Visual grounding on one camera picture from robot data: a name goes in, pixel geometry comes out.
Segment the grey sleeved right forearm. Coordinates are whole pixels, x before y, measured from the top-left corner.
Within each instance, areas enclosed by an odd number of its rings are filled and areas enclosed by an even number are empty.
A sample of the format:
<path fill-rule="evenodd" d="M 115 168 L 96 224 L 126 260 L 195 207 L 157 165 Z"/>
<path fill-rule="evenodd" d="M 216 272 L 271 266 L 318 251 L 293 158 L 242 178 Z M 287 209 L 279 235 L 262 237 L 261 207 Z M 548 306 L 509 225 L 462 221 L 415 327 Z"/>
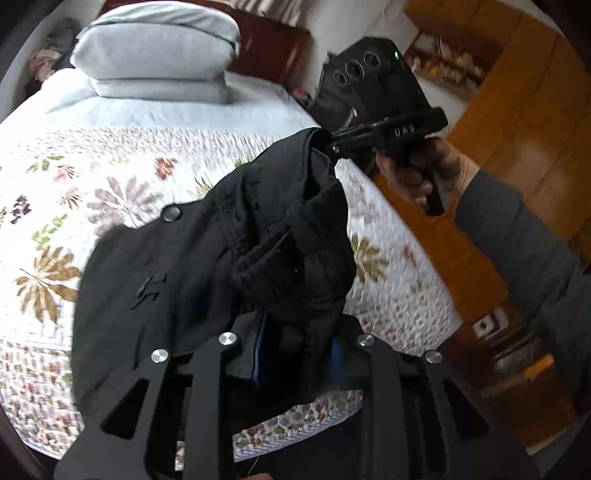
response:
<path fill-rule="evenodd" d="M 555 359 L 578 414 L 590 411 L 590 277 L 521 194 L 479 171 L 455 223 L 489 258 Z"/>

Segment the person right hand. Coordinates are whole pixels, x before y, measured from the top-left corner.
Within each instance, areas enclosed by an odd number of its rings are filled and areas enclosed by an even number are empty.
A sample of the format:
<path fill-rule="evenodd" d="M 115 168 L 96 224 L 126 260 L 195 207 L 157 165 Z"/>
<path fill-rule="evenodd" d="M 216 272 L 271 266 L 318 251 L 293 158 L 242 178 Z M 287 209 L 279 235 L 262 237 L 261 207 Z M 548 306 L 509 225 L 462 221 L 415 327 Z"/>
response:
<path fill-rule="evenodd" d="M 394 192 L 421 206 L 435 188 L 430 176 L 439 178 L 439 191 L 459 200 L 480 171 L 472 158 L 439 137 L 427 138 L 403 163 L 383 152 L 377 152 L 376 163 Z"/>

